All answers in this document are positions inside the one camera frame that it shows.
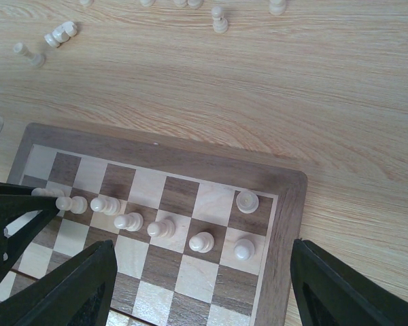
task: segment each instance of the white chess piece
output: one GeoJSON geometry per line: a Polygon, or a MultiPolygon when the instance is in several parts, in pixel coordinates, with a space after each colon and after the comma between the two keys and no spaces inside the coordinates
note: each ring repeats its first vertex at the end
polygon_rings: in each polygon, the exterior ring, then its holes
{"type": "Polygon", "coordinates": [[[28,58],[30,64],[37,68],[40,68],[46,61],[46,57],[43,54],[30,52],[23,43],[17,43],[14,45],[14,52],[20,56],[28,58]]]}
{"type": "Polygon", "coordinates": [[[192,9],[199,9],[203,5],[204,0],[187,0],[187,2],[192,9]]]}
{"type": "Polygon", "coordinates": [[[209,232],[201,232],[189,240],[189,247],[199,253],[208,253],[215,245],[215,238],[209,232]]]}
{"type": "Polygon", "coordinates": [[[35,188],[32,190],[32,196],[43,196],[43,197],[65,197],[63,190],[58,188],[45,189],[45,188],[35,188]]]}
{"type": "Polygon", "coordinates": [[[71,211],[74,214],[83,214],[88,208],[88,201],[84,197],[76,196],[59,197],[56,199],[56,207],[61,211],[71,211]]]}
{"type": "Polygon", "coordinates": [[[279,16],[286,11],[286,0],[269,0],[269,12],[274,16],[279,16]]]}
{"type": "Polygon", "coordinates": [[[211,17],[213,18],[213,29],[215,32],[222,34],[228,31],[228,20],[224,17],[222,7],[213,7],[211,17]]]}
{"type": "Polygon", "coordinates": [[[174,0],[174,4],[179,8],[184,8],[188,5],[188,0],[174,0]]]}
{"type": "Polygon", "coordinates": [[[111,197],[94,198],[90,202],[90,208],[94,212],[100,212],[106,215],[117,215],[121,210],[121,202],[111,197]]]}
{"type": "Polygon", "coordinates": [[[245,214],[251,214],[258,208],[258,196],[254,192],[245,190],[236,197],[237,208],[245,214]]]}
{"type": "Polygon", "coordinates": [[[169,219],[152,222],[147,229],[148,234],[153,238],[170,238],[175,233],[175,225],[169,219]]]}
{"type": "Polygon", "coordinates": [[[238,260],[248,260],[254,256],[255,252],[254,243],[248,239],[240,239],[234,246],[234,254],[238,260]]]}
{"type": "Polygon", "coordinates": [[[44,36],[47,43],[57,48],[61,43],[69,40],[70,37],[77,35],[77,26],[73,22],[64,22],[62,25],[56,27],[54,31],[44,36]]]}
{"type": "Polygon", "coordinates": [[[115,227],[130,232],[139,231],[143,225],[143,217],[139,213],[118,215],[114,220],[115,227]]]}

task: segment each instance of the chess pawn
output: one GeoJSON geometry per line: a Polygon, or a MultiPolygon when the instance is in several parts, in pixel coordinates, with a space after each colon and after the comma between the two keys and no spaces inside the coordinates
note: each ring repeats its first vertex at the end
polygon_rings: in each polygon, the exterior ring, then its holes
{"type": "Polygon", "coordinates": [[[286,0],[269,0],[269,12],[274,16],[279,16],[286,11],[286,0]]]}
{"type": "Polygon", "coordinates": [[[175,233],[175,225],[169,219],[152,222],[147,229],[148,234],[152,238],[170,238],[175,233]]]}
{"type": "Polygon", "coordinates": [[[248,260],[255,252],[254,243],[248,239],[240,239],[234,246],[234,254],[238,260],[248,260]]]}
{"type": "Polygon", "coordinates": [[[130,232],[139,231],[143,225],[143,217],[139,213],[118,215],[114,220],[115,227],[130,232]]]}
{"type": "Polygon", "coordinates": [[[204,0],[187,0],[187,1],[189,7],[191,7],[192,9],[199,9],[204,3],[204,0]]]}
{"type": "Polygon", "coordinates": [[[179,8],[184,8],[188,5],[188,0],[174,0],[174,4],[179,8]]]}
{"type": "Polygon", "coordinates": [[[215,32],[222,34],[228,31],[228,20],[224,17],[222,7],[213,7],[211,17],[213,18],[213,29],[215,32]]]}
{"type": "Polygon", "coordinates": [[[56,207],[61,211],[71,211],[74,214],[83,214],[88,208],[88,201],[80,196],[73,198],[59,197],[56,199],[56,207]]]}
{"type": "Polygon", "coordinates": [[[254,192],[245,190],[237,195],[236,204],[239,211],[251,214],[258,208],[258,196],[254,192]]]}
{"type": "Polygon", "coordinates": [[[201,232],[189,240],[189,247],[199,253],[208,253],[215,245],[215,238],[209,232],[201,232]]]}
{"type": "Polygon", "coordinates": [[[111,197],[94,198],[90,202],[90,208],[94,212],[100,212],[106,215],[117,215],[121,210],[121,202],[111,197]]]}

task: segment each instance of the captured chess piece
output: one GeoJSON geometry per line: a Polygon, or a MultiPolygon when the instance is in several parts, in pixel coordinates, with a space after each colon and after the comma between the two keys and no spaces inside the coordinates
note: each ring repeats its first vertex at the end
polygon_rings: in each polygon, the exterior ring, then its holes
{"type": "Polygon", "coordinates": [[[104,213],[106,215],[117,215],[121,210],[121,202],[112,197],[94,198],[90,202],[90,208],[94,212],[104,213]]]}
{"type": "Polygon", "coordinates": [[[201,232],[189,240],[189,247],[199,253],[208,253],[215,245],[215,238],[209,232],[201,232]]]}
{"type": "Polygon", "coordinates": [[[213,7],[211,17],[213,18],[213,29],[215,32],[223,34],[228,31],[228,20],[224,17],[222,7],[213,7]]]}
{"type": "Polygon", "coordinates": [[[20,56],[28,58],[30,64],[37,68],[40,68],[46,61],[46,57],[43,54],[30,52],[24,43],[17,43],[14,45],[14,52],[20,56]]]}
{"type": "Polygon", "coordinates": [[[234,254],[238,260],[248,260],[254,256],[255,252],[254,243],[248,239],[240,239],[234,246],[234,254]]]}
{"type": "Polygon", "coordinates": [[[88,201],[84,197],[76,196],[59,197],[56,199],[56,207],[61,211],[71,211],[74,214],[83,214],[88,208],[88,201]]]}
{"type": "Polygon", "coordinates": [[[148,235],[152,238],[170,238],[175,233],[175,225],[169,219],[152,222],[147,229],[148,235]]]}
{"type": "Polygon", "coordinates": [[[35,188],[32,190],[32,196],[43,196],[43,197],[65,197],[63,190],[58,188],[45,189],[45,188],[35,188]]]}
{"type": "Polygon", "coordinates": [[[245,190],[236,197],[237,208],[245,214],[251,214],[258,208],[258,196],[254,192],[245,190]]]}
{"type": "Polygon", "coordinates": [[[279,16],[286,11],[286,0],[269,0],[269,12],[274,16],[279,16]]]}
{"type": "Polygon", "coordinates": [[[118,215],[115,217],[114,224],[120,230],[139,231],[143,225],[143,217],[139,213],[118,215]]]}

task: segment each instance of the dark square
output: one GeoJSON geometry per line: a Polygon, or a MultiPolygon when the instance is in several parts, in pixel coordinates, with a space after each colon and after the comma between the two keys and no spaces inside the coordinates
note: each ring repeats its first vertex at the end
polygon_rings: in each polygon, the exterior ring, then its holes
{"type": "Polygon", "coordinates": [[[174,291],[182,254],[150,245],[141,280],[174,291]]]}
{"type": "Polygon", "coordinates": [[[30,175],[25,175],[22,178],[21,185],[33,188],[45,188],[47,186],[47,180],[31,177],[30,175]]]}
{"type": "Polygon", "coordinates": [[[211,302],[251,316],[258,276],[219,265],[211,302]]]}
{"type": "Polygon", "coordinates": [[[167,177],[159,209],[192,217],[199,183],[167,177]]]}
{"type": "Polygon", "coordinates": [[[266,236],[269,218],[271,217],[272,203],[272,198],[259,196],[257,210],[251,214],[245,214],[239,211],[234,199],[228,227],[266,236]]]}
{"type": "Polygon", "coordinates": [[[210,304],[174,293],[167,324],[168,326],[206,326],[209,311],[210,304]]]}
{"type": "Polygon", "coordinates": [[[14,284],[12,285],[10,296],[13,296],[14,294],[17,294],[18,292],[26,289],[27,287],[32,285],[34,282],[35,281],[30,278],[17,274],[15,276],[14,284]]]}
{"type": "Polygon", "coordinates": [[[134,168],[108,164],[101,184],[100,194],[128,200],[135,172],[134,168]]]}
{"type": "Polygon", "coordinates": [[[131,316],[135,305],[139,280],[137,278],[117,273],[115,280],[114,294],[110,306],[113,309],[131,316]]]}
{"type": "Polygon", "coordinates": [[[151,237],[148,235],[147,229],[150,223],[156,221],[157,210],[152,209],[147,206],[142,206],[138,204],[133,204],[132,202],[127,202],[125,208],[125,214],[129,213],[139,213],[143,217],[143,225],[139,231],[130,232],[127,230],[120,230],[121,236],[126,236],[127,238],[139,240],[142,242],[149,243],[151,237]]]}
{"type": "Polygon", "coordinates": [[[55,216],[40,233],[36,235],[33,242],[53,249],[54,243],[56,242],[57,234],[59,233],[59,228],[61,227],[62,217],[55,216]]]}
{"type": "Polygon", "coordinates": [[[50,262],[48,263],[47,267],[47,273],[50,273],[52,270],[56,269],[63,263],[65,263],[68,259],[70,259],[70,256],[64,255],[63,253],[58,253],[56,251],[52,252],[52,256],[50,258],[50,262]]]}
{"type": "Polygon", "coordinates": [[[220,256],[222,254],[222,247],[224,246],[225,234],[225,226],[213,224],[206,221],[200,221],[199,219],[191,219],[188,237],[186,238],[186,246],[184,247],[184,254],[218,264],[220,261],[220,256]],[[197,251],[193,251],[189,247],[190,238],[196,236],[200,232],[209,232],[215,239],[215,245],[213,249],[208,253],[199,253],[197,251]]]}
{"type": "Polygon", "coordinates": [[[77,156],[57,153],[48,180],[72,187],[80,160],[77,156]]]}
{"type": "Polygon", "coordinates": [[[102,229],[93,228],[92,226],[90,226],[83,249],[88,248],[90,245],[96,243],[96,241],[104,240],[112,240],[115,246],[117,237],[118,237],[117,234],[102,229]]]}
{"type": "Polygon", "coordinates": [[[71,190],[71,197],[75,196],[86,198],[86,200],[88,201],[88,208],[83,214],[74,214],[71,211],[66,211],[63,215],[63,218],[84,225],[90,225],[90,220],[92,219],[92,214],[94,213],[92,209],[90,209],[90,202],[92,199],[98,197],[98,195],[94,194],[93,192],[87,192],[85,190],[73,188],[71,190]]]}

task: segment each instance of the light square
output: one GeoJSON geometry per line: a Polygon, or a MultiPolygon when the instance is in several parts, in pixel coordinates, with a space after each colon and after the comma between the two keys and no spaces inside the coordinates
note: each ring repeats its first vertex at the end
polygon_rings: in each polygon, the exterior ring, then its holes
{"type": "Polygon", "coordinates": [[[5,278],[0,283],[0,301],[5,301],[12,291],[12,286],[14,285],[16,274],[14,272],[9,272],[6,274],[5,278]]]}
{"type": "Polygon", "coordinates": [[[83,250],[89,226],[63,219],[54,251],[73,257],[83,250]]]}
{"type": "Polygon", "coordinates": [[[166,325],[174,292],[141,281],[132,316],[155,325],[166,325]]]}
{"type": "Polygon", "coordinates": [[[200,183],[192,218],[227,226],[234,193],[223,185],[200,183]]]}
{"type": "Polygon", "coordinates": [[[217,275],[217,264],[183,255],[175,292],[210,303],[217,275]]]}
{"type": "Polygon", "coordinates": [[[236,325],[249,326],[250,317],[238,312],[228,310],[217,305],[210,306],[207,326],[236,325]]]}
{"type": "Polygon", "coordinates": [[[53,250],[36,243],[30,243],[22,254],[18,270],[35,278],[46,275],[53,250]]]}
{"type": "Polygon", "coordinates": [[[49,147],[34,145],[26,163],[25,175],[48,180],[56,158],[56,150],[49,147]]]}
{"type": "Polygon", "coordinates": [[[115,244],[118,272],[140,279],[147,252],[148,243],[118,236],[115,244]]]}
{"type": "Polygon", "coordinates": [[[158,210],[156,221],[162,221],[163,219],[170,219],[174,222],[175,234],[172,238],[151,238],[150,244],[183,253],[188,237],[190,217],[158,210]]]}
{"type": "Polygon", "coordinates": [[[74,179],[74,188],[98,194],[103,183],[107,162],[98,158],[84,157],[74,179]]]}
{"type": "Polygon", "coordinates": [[[263,249],[265,247],[264,236],[253,234],[233,228],[227,228],[225,234],[224,247],[222,248],[222,254],[220,257],[220,264],[241,270],[243,272],[258,275],[260,272],[260,265],[263,256],[263,249]],[[234,247],[238,240],[247,238],[254,243],[255,254],[249,260],[238,260],[234,255],[234,247]]]}
{"type": "Polygon", "coordinates": [[[136,170],[131,185],[129,202],[158,209],[166,176],[147,170],[136,170]]]}

